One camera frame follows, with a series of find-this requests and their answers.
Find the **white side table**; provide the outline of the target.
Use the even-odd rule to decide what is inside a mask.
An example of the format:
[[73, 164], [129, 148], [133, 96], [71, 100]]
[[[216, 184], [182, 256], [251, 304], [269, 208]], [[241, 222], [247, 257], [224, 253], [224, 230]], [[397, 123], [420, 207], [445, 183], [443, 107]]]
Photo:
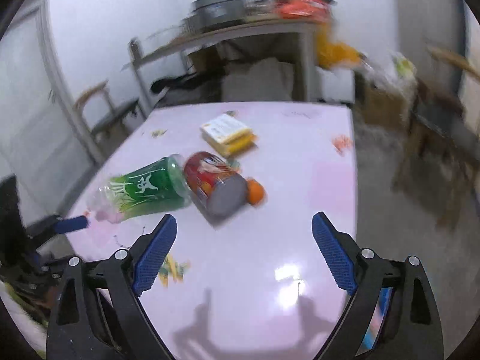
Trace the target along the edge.
[[131, 69], [143, 98], [149, 107], [153, 99], [141, 69], [150, 63], [179, 54], [215, 46], [220, 57], [227, 61], [255, 63], [275, 57], [294, 65], [292, 98], [295, 101], [315, 102], [321, 98], [321, 83], [317, 74], [315, 50], [316, 24], [309, 19], [266, 19], [234, 25], [207, 33], [179, 35], [170, 42], [140, 55], [130, 56], [122, 69]]

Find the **orange red snack bags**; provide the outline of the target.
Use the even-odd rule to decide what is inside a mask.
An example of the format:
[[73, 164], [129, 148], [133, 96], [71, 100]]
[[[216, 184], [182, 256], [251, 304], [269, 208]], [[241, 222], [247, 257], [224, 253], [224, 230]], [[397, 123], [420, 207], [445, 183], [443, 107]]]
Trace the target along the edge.
[[274, 0], [275, 11], [284, 19], [306, 19], [323, 23], [331, 18], [335, 0]]

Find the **yellow white small box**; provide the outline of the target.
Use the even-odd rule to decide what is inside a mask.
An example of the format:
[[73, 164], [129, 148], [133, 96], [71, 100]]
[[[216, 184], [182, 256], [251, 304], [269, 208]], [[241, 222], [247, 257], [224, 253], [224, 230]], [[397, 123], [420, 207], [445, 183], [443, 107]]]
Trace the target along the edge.
[[225, 158], [248, 150], [256, 142], [250, 127], [225, 113], [202, 124], [200, 131], [203, 139]]

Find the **cardboard box with trash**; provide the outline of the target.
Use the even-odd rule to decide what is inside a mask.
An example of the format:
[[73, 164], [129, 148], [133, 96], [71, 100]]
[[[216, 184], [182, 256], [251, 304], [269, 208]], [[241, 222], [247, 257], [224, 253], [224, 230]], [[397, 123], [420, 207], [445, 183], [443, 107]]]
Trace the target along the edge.
[[383, 68], [363, 56], [361, 73], [364, 78], [364, 100], [360, 111], [367, 125], [391, 131], [402, 131], [416, 92], [416, 68], [400, 53], [391, 55]]

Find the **small orange fruit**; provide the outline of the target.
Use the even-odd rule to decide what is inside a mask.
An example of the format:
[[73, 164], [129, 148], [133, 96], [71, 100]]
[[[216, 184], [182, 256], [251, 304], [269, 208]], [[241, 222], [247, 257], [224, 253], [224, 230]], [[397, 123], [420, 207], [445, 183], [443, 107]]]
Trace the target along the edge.
[[247, 180], [247, 201], [249, 204], [256, 206], [264, 200], [264, 187], [254, 179]]

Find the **wooden chair black seat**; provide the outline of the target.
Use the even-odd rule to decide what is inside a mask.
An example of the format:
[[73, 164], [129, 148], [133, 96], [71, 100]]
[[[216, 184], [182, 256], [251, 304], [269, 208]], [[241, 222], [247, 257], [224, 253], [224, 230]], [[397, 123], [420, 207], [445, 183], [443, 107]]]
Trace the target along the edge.
[[408, 164], [426, 150], [452, 161], [448, 197], [437, 225], [455, 228], [465, 194], [475, 187], [479, 175], [479, 135], [464, 122], [465, 108], [458, 97], [441, 94], [423, 85], [411, 110], [403, 156], [394, 173], [391, 189], [400, 188]]

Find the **grey rice cooker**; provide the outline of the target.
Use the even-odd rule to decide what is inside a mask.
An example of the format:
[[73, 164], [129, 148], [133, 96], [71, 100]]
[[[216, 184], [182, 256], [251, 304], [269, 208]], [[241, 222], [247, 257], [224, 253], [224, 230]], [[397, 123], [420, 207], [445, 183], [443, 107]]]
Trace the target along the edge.
[[245, 0], [196, 0], [192, 16], [201, 33], [239, 25], [246, 17]]

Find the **green plastic bottle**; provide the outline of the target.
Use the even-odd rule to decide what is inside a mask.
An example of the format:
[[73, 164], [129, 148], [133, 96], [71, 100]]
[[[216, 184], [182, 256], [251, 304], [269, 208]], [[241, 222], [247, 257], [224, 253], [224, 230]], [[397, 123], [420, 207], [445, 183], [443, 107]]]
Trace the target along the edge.
[[86, 206], [98, 221], [112, 224], [183, 208], [191, 203], [183, 164], [181, 155], [172, 154], [133, 172], [110, 176], [89, 195]]

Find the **yellow plastic bag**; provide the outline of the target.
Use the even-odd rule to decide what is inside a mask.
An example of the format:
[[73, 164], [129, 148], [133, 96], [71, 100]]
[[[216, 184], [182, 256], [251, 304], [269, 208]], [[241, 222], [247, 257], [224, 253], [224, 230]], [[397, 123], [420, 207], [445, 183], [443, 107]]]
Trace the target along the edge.
[[320, 68], [354, 68], [360, 65], [360, 52], [341, 41], [331, 40], [329, 24], [320, 24], [315, 35], [316, 58]]

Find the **red drink can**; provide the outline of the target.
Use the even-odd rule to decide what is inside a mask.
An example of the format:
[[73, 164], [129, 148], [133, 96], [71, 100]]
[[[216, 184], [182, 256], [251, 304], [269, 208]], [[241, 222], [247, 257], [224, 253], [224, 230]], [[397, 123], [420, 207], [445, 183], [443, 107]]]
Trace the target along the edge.
[[206, 213], [224, 219], [247, 203], [247, 181], [224, 159], [200, 151], [184, 165], [187, 185]]

